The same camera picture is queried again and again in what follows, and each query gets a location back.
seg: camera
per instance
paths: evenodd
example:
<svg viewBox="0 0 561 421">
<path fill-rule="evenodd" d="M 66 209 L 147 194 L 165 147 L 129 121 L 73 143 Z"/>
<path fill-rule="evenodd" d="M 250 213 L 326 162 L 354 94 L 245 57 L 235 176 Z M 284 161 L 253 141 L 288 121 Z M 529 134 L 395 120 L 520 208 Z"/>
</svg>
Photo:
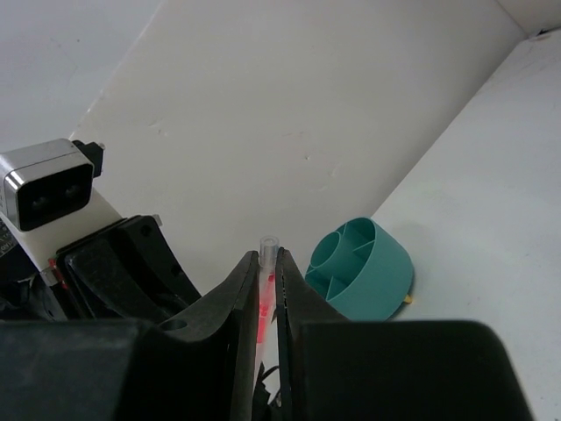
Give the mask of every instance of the camera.
<svg viewBox="0 0 561 421">
<path fill-rule="evenodd" d="M 103 146 L 51 140 L 0 154 L 0 211 L 21 232 L 88 204 Z"/>
</svg>

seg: clear plastic tube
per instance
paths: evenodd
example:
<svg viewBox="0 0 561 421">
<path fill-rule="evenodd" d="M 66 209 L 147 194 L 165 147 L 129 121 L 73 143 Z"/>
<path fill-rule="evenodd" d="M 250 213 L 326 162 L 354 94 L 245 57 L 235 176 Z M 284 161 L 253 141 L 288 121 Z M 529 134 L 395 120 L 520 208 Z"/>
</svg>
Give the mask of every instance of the clear plastic tube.
<svg viewBox="0 0 561 421">
<path fill-rule="evenodd" d="M 253 387 L 257 383 L 259 366 L 265 352 L 266 331 L 273 319 L 274 304 L 274 267 L 279 252 L 279 239 L 266 236 L 261 239 L 259 247 L 259 327 L 257 330 L 257 348 L 255 350 L 255 371 Z"/>
</svg>

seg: white wall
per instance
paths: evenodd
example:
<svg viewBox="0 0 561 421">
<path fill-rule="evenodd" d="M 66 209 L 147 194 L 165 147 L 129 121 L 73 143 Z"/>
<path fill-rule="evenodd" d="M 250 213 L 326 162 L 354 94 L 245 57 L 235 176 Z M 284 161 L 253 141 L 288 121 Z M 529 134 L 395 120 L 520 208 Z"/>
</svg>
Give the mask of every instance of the white wall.
<svg viewBox="0 0 561 421">
<path fill-rule="evenodd" d="M 205 292 L 262 235 L 303 266 L 372 215 L 522 38 L 494 0 L 170 0 L 75 137 Z"/>
<path fill-rule="evenodd" d="M 561 26 L 561 0 L 498 0 L 528 34 Z"/>
<path fill-rule="evenodd" d="M 501 337 L 536 419 L 561 418 L 561 32 L 521 43 L 374 214 L 409 251 L 400 318 Z"/>
<path fill-rule="evenodd" d="M 0 150 L 68 136 L 160 0 L 2 0 Z"/>
</svg>

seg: teal plastic container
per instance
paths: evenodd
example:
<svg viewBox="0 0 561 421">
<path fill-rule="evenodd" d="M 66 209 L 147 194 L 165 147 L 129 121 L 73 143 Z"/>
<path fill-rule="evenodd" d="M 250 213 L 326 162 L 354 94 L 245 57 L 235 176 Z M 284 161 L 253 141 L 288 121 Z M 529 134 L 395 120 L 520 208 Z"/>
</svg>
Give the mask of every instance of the teal plastic container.
<svg viewBox="0 0 561 421">
<path fill-rule="evenodd" d="M 370 218 L 357 218 L 322 239 L 305 279 L 350 320 L 382 321 L 409 293 L 413 264 L 379 225 Z"/>
</svg>

